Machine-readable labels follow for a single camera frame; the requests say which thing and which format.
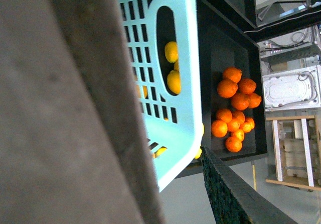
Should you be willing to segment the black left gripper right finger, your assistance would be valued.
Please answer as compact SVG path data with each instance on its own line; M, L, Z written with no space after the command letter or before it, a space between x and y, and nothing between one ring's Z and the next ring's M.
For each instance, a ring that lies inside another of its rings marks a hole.
M202 146L205 189L216 223L296 223Z

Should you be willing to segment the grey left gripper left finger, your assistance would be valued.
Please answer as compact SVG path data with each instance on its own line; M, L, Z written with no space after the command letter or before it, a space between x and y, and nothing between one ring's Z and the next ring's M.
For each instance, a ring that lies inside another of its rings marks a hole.
M1 0L1 223L165 223L117 0Z

